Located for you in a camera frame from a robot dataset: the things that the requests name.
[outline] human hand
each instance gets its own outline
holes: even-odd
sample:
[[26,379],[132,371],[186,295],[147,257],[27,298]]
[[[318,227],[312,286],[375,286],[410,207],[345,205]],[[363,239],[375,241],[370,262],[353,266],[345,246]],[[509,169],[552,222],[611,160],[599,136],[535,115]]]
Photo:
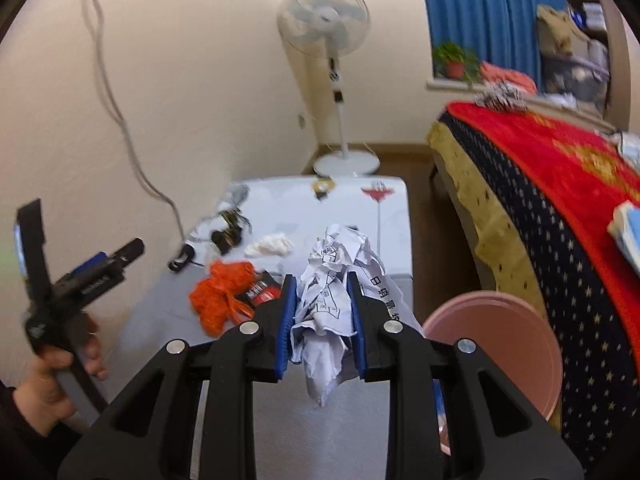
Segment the human hand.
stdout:
[[[89,331],[95,333],[98,325],[91,318]],[[101,381],[108,376],[102,362],[100,341],[92,335],[84,346],[88,361],[84,369]],[[29,425],[42,436],[47,436],[60,420],[69,418],[76,407],[56,381],[55,371],[67,368],[73,361],[69,352],[45,346],[31,365],[29,377],[14,391],[14,402]]]

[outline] baseboard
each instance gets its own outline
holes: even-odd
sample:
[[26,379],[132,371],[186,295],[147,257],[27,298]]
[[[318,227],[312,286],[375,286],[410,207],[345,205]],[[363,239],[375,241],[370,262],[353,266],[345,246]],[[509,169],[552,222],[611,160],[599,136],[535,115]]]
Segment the baseboard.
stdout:
[[[399,144],[394,142],[368,142],[366,145],[363,142],[350,142],[349,147],[352,150],[364,150],[369,148],[376,153],[377,156],[383,158],[385,156],[411,156],[431,158],[433,156],[433,150],[425,144]],[[302,174],[313,175],[314,174],[314,161],[321,155],[326,153],[336,152],[340,150],[340,144],[320,144],[314,152],[311,160],[305,166]]]

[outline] blue gripper pad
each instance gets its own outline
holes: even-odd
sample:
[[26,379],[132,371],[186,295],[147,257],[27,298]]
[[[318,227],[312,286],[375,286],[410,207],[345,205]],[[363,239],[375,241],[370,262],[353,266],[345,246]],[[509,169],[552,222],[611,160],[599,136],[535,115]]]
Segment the blue gripper pad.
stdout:
[[353,346],[353,362],[358,370],[358,375],[361,379],[364,379],[364,374],[367,370],[364,334],[362,333],[358,302],[356,301],[356,295],[351,287],[351,280],[347,280],[347,293],[351,298],[351,318],[353,320],[353,331],[355,332],[355,335],[351,337],[351,345]]
[[280,300],[283,303],[282,318],[280,319],[280,327],[276,338],[275,349],[275,367],[276,378],[281,380],[284,372],[287,371],[287,364],[291,358],[291,328],[293,327],[293,317],[296,314],[298,306],[298,294],[296,292],[296,279],[291,276],[286,290],[282,291]]
[[87,261],[85,261],[84,264],[80,264],[78,265],[74,270],[72,270],[69,274],[71,276],[78,274],[80,272],[83,272],[84,270],[89,269],[90,267],[93,267],[96,264],[99,264],[100,262],[103,262],[104,260],[106,260],[108,258],[107,253],[105,252],[100,252],[98,254],[96,254],[95,256],[92,256],[91,258],[89,258]]

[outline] window sill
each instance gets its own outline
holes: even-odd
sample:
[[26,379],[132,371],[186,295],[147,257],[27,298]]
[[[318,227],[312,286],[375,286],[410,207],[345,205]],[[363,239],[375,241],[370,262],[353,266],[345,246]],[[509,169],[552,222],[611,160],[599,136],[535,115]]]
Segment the window sill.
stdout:
[[[482,83],[473,83],[471,86],[469,86],[467,83],[462,81],[453,81],[451,79],[444,78],[429,78],[427,79],[426,88],[427,90],[448,90],[455,92],[469,92],[475,94],[487,90],[488,86]],[[572,115],[573,117],[582,119],[583,121],[589,121],[590,123],[593,123],[595,127],[601,130],[613,132],[616,129],[613,124],[607,123],[607,121],[603,120],[600,117],[588,114],[580,110],[575,110],[574,108],[567,108],[565,106],[558,105],[546,100],[539,95],[525,95],[524,98],[527,102],[532,103],[536,106],[549,108],[551,110],[560,110],[564,113]]]

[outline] star pattern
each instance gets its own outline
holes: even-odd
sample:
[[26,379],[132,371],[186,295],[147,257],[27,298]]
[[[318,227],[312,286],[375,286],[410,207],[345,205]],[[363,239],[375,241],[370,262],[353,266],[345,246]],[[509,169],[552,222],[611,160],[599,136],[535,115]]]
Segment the star pattern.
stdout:
[[564,362],[562,437],[588,473],[640,404],[618,313],[551,199],[481,132],[448,112],[440,121],[482,174],[529,255]]

